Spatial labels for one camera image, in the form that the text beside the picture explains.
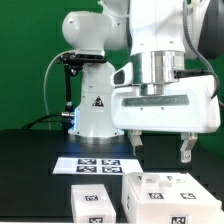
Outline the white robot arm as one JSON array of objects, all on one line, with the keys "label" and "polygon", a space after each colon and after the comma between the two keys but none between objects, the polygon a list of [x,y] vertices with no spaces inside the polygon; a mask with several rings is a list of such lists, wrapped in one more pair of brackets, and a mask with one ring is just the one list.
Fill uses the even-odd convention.
[{"label": "white robot arm", "polygon": [[71,12],[63,35],[82,72],[68,133],[88,144],[145,131],[177,132],[188,163],[199,134],[220,125],[220,83],[209,60],[224,51],[222,0],[100,0],[102,13]]}]

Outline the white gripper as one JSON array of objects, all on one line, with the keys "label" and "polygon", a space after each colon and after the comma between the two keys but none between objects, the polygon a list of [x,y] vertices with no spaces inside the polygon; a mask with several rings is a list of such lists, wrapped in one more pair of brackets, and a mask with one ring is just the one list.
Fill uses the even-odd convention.
[{"label": "white gripper", "polygon": [[189,163],[198,140],[196,133],[215,132],[220,126],[218,99],[211,98],[213,92],[211,75],[166,84],[163,95],[141,96],[138,86],[116,88],[111,99],[112,121],[117,128],[129,130],[136,156],[144,152],[141,130],[182,133],[180,160]]}]

